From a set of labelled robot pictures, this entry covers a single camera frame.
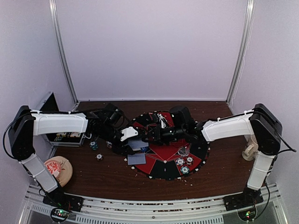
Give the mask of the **grey card deck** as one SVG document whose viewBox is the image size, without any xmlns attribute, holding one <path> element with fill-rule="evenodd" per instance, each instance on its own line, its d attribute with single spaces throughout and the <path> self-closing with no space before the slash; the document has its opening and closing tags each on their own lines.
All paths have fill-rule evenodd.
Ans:
<svg viewBox="0 0 299 224">
<path fill-rule="evenodd" d="M 128 140 L 128 145 L 135 151 L 144 152 L 148 149 L 149 144 L 147 142 L 143 142 L 142 140 Z"/>
</svg>

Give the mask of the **grey cards seat two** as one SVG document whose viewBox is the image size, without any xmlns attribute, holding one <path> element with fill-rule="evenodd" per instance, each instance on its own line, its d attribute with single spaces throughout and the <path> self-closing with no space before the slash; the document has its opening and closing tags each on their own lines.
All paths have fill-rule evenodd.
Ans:
<svg viewBox="0 0 299 224">
<path fill-rule="evenodd" d="M 145 154 L 134 154 L 127 156 L 128 165 L 142 165 L 146 164 Z"/>
</svg>

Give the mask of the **brown red chip stack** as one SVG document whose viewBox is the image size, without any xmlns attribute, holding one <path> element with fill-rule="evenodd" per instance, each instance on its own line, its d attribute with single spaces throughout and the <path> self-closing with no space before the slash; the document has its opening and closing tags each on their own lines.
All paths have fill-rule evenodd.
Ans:
<svg viewBox="0 0 299 224">
<path fill-rule="evenodd" d="M 97 160 L 97 161 L 101 161 L 101 160 L 103 160 L 103 155 L 102 155 L 102 154 L 97 154 L 97 155 L 96 155 L 96 160 Z"/>
</svg>

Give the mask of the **green blue chip stack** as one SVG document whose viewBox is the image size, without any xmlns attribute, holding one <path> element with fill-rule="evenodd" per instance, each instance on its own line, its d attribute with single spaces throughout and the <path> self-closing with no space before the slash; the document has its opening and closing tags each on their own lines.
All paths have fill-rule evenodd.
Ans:
<svg viewBox="0 0 299 224">
<path fill-rule="evenodd" d="M 95 141 L 91 141 L 91 142 L 89 143 L 89 146 L 90 146 L 90 148 L 91 148 L 92 150 L 97 150 L 97 149 L 98 149 L 98 144 L 97 144 L 97 142 L 95 142 Z"/>
</svg>

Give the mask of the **blue orange poker chip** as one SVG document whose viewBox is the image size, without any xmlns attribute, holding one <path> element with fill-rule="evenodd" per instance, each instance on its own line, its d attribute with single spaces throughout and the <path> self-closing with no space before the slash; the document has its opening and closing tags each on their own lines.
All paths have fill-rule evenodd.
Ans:
<svg viewBox="0 0 299 224">
<path fill-rule="evenodd" d="M 182 166 L 182 165 L 184 165 L 185 161 L 183 159 L 179 158 L 179 159 L 175 160 L 175 163 L 178 166 Z"/>
</svg>

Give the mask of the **brown white poker chip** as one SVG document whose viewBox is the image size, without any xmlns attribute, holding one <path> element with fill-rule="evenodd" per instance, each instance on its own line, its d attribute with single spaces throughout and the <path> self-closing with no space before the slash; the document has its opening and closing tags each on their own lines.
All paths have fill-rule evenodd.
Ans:
<svg viewBox="0 0 299 224">
<path fill-rule="evenodd" d="M 194 162 L 194 159 L 192 157 L 187 157 L 186 158 L 186 164 L 188 166 L 191 166 L 193 164 L 193 162 Z"/>
</svg>

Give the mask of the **green blue poker chip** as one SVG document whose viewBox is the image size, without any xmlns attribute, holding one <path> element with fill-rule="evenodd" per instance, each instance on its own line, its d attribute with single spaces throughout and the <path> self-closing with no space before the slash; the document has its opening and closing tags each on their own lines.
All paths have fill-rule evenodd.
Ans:
<svg viewBox="0 0 299 224">
<path fill-rule="evenodd" d="M 190 172 L 190 169 L 187 166 L 182 166 L 180 171 L 183 175 L 186 175 Z"/>
</svg>

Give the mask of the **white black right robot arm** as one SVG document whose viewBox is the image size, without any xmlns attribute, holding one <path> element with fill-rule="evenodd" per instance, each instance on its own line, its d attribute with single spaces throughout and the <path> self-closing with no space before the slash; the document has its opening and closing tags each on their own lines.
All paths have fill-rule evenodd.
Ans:
<svg viewBox="0 0 299 224">
<path fill-rule="evenodd" d="M 242 193 L 224 197 L 227 209 L 253 206 L 260 196 L 260 189 L 270 173 L 281 150 L 282 125 L 263 104 L 252 110 L 226 118 L 196 122 L 185 106 L 175 106 L 169 111 L 173 126 L 166 119 L 154 115 L 157 124 L 148 132 L 152 144 L 169 144 L 180 139 L 207 146 L 210 142 L 241 135 L 254 135 L 257 141 L 257 155 L 249 179 Z"/>
</svg>

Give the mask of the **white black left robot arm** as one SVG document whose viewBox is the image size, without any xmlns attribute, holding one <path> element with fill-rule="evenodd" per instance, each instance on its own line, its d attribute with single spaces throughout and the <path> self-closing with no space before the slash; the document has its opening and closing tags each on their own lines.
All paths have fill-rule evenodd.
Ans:
<svg viewBox="0 0 299 224">
<path fill-rule="evenodd" d="M 75 112 L 43 112 L 23 105 L 4 131 L 3 135 L 9 137 L 11 150 L 6 154 L 33 176 L 46 198 L 55 206 L 63 207 L 69 204 L 67 196 L 36 154 L 33 137 L 50 133 L 84 133 L 112 143 L 120 148 L 122 154 L 130 154 L 133 151 L 128 139 L 137 137 L 139 133 L 131 122 L 126 127 L 116 127 L 119 119 L 128 120 L 124 112 L 113 104 Z"/>
</svg>

